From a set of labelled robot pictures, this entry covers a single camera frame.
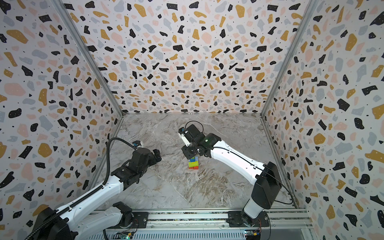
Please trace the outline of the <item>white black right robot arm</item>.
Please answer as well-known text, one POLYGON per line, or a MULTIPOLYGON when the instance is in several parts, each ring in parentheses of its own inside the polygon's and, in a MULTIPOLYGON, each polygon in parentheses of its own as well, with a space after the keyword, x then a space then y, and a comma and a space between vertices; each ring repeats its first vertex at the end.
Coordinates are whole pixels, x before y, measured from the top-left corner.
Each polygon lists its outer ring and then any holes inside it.
POLYGON ((241 174, 254 186, 251 197, 242 210, 246 220, 256 219, 263 210, 270 209, 283 184, 277 166, 253 160, 232 148, 215 134, 205 135, 195 125, 181 127, 178 131, 184 142, 183 154, 189 160, 205 156, 220 161, 241 174))

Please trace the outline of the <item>lime green rectangular block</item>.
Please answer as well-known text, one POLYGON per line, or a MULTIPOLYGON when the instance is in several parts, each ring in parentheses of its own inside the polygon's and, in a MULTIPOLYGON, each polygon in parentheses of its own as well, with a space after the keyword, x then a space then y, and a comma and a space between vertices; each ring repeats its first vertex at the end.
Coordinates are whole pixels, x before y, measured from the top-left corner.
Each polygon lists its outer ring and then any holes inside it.
POLYGON ((199 162, 188 162, 189 167, 199 166, 199 162))

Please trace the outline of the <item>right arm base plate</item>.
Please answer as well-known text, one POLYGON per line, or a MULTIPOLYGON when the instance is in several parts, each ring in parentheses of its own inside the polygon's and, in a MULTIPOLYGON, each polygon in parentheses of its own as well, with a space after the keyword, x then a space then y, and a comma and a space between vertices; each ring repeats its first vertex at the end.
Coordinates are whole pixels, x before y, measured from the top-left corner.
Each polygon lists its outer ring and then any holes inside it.
POLYGON ((227 223, 231 228, 259 228, 259 227, 269 227, 269 217, 265 211, 260 212, 260 214, 252 219, 243 211, 229 211, 227 223))

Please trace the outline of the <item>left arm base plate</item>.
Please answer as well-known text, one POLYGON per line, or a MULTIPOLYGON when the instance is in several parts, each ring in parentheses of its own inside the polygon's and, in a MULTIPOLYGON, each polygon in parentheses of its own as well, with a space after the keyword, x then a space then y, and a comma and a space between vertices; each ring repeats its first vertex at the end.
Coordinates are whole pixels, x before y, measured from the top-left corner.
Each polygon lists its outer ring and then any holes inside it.
POLYGON ((120 222, 109 229, 136 230, 145 229, 149 218, 148 212, 125 213, 120 222))

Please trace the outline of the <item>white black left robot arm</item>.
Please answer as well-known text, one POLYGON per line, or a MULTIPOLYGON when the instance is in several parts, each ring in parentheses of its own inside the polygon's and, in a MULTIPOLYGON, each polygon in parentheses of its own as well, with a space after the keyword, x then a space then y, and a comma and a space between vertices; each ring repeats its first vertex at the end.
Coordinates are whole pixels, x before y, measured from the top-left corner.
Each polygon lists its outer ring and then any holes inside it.
POLYGON ((76 200, 56 210, 46 208, 38 214, 28 240, 81 240, 118 225, 131 217, 131 208, 118 202, 106 211, 90 216, 96 208, 133 184, 138 184, 148 167, 162 160, 160 151, 134 150, 132 158, 114 170, 106 183, 94 187, 76 200))

